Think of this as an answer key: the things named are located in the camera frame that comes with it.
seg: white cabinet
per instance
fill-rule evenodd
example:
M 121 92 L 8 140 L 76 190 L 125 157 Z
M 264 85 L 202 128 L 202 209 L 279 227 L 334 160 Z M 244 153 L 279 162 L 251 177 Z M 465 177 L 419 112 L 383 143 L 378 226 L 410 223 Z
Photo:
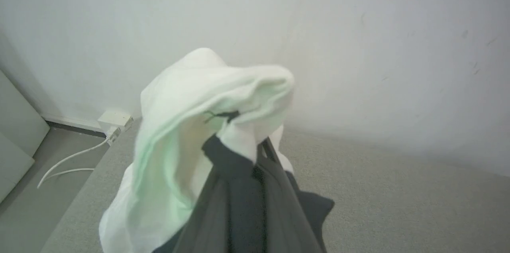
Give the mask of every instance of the white cabinet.
M 49 126 L 0 71 L 0 202 L 33 164 Z

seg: white power cord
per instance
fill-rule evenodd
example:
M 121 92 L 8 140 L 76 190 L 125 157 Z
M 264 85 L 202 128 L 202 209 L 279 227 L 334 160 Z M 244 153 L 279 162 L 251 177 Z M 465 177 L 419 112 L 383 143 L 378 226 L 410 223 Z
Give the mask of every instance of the white power cord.
M 41 181 L 39 182 L 39 184 L 37 184 L 37 188 L 39 188 L 43 184 L 43 182 L 45 182 L 46 180 L 49 180 L 50 178 L 56 177 L 58 175 L 63 175 L 64 173 L 74 173 L 75 171 L 82 171 L 82 170 L 94 170 L 93 168 L 77 168 L 77 169 L 71 169 L 71 170 L 64 170 L 60 173 L 55 173 L 54 175 L 50 175 L 48 177 L 48 175 L 53 171 L 53 169 L 55 169 L 60 164 L 63 164 L 65 161 L 70 160 L 73 157 L 77 157 L 78 155 L 81 155 L 82 153 L 87 153 L 91 150 L 94 150 L 94 149 L 102 146 L 103 144 L 108 143 L 111 145 L 111 143 L 113 143 L 113 141 L 118 137 L 119 133 L 120 133 L 120 129 L 118 127 L 113 126 L 107 132 L 106 139 L 104 139 L 100 144 L 93 146 L 91 148 L 87 148 L 86 150 L 79 151 L 78 153 L 74 153 L 74 154 L 66 157 L 65 159 L 62 159 L 61 161 L 57 162 L 48 171 L 46 171 L 46 173 L 44 173 L 43 177 L 41 178 Z

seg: white baseboard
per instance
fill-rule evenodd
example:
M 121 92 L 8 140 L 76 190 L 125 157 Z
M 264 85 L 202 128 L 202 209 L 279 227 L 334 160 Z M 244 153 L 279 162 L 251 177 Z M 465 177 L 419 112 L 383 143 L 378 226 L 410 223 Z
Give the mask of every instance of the white baseboard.
M 74 126 L 78 128 L 88 129 L 89 131 L 98 131 L 102 133 L 101 126 L 97 121 L 87 121 L 80 119 L 72 119 L 66 117 L 60 117 L 50 114 L 40 114 L 41 117 L 46 121 L 56 122 L 57 124 L 65 124 L 66 126 Z

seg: white fabric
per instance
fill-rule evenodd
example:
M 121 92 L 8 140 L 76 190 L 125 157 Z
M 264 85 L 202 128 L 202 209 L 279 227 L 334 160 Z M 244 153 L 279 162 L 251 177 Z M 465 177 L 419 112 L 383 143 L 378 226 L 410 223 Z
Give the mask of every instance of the white fabric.
M 186 223 L 211 170 L 201 147 L 214 133 L 253 162 L 257 144 L 269 135 L 278 150 L 293 86 L 281 66 L 228 67 L 205 48 L 157 76 L 141 94 L 143 121 L 133 164 L 100 222 L 104 252 L 149 253 Z M 240 116 L 229 124 L 218 117 L 204 123 L 209 111 Z

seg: plug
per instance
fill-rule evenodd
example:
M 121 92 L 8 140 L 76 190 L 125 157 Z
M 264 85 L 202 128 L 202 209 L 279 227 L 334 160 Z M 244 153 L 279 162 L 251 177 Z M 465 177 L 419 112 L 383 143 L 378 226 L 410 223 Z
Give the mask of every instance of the plug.
M 113 142 L 117 139 L 117 137 L 119 137 L 120 128 L 118 126 L 111 126 L 110 129 L 108 129 L 105 134 L 107 143 L 111 146 Z

